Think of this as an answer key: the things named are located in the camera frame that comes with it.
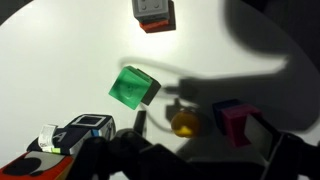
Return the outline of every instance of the white surface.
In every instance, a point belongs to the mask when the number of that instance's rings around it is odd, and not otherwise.
[[[282,31],[251,8],[233,2],[267,24],[268,36],[280,37],[285,51],[260,53],[238,43],[225,22],[231,1],[174,1],[177,30],[154,34],[140,29],[129,0],[36,0],[18,11],[0,27],[0,166],[21,155],[46,123],[64,126],[80,114],[102,113],[114,117],[117,129],[132,127],[137,111],[108,95],[121,64],[139,67],[167,85],[186,75],[218,79],[272,74],[286,67],[288,57],[298,57],[299,66],[308,72],[304,82],[319,79]],[[168,73],[143,64],[185,71]],[[172,102],[155,99],[148,108],[168,127],[164,110]],[[150,122],[148,128],[148,140],[171,150],[185,142]],[[318,140],[311,133],[303,136],[312,143]]]

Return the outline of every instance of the yellow ball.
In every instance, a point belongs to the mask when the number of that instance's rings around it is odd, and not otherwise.
[[[179,137],[195,137],[199,133],[200,121],[196,113],[180,111],[172,118],[171,129]]]

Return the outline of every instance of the white table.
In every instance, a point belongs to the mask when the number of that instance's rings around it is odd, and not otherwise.
[[[216,80],[274,75],[258,78],[256,85],[248,81],[245,89],[217,88],[207,100],[254,101],[275,124],[281,112],[298,120],[318,118],[318,72],[266,17],[235,0],[174,3],[177,29],[153,34],[140,29],[129,0],[36,0],[9,18],[0,27],[0,166],[21,155],[47,123],[63,127],[77,115],[103,113],[115,118],[117,129],[132,127],[137,111],[108,95],[124,64],[162,85],[190,75]],[[289,76],[275,75],[286,69]],[[157,98],[148,112],[170,127],[164,111],[172,102]],[[208,104],[204,112],[212,118],[210,111]],[[297,134],[316,144],[317,129]],[[150,122],[147,137],[173,151],[186,141]]]

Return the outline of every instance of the yellow sphere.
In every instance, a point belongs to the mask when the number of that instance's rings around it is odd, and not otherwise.
[[[179,137],[191,138],[199,133],[200,121],[191,111],[180,111],[171,120],[171,129]]]

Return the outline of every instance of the green cube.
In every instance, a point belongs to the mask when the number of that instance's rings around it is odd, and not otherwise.
[[[156,80],[144,72],[127,66],[120,72],[109,95],[131,109],[136,109],[140,102],[149,105],[160,87]]]

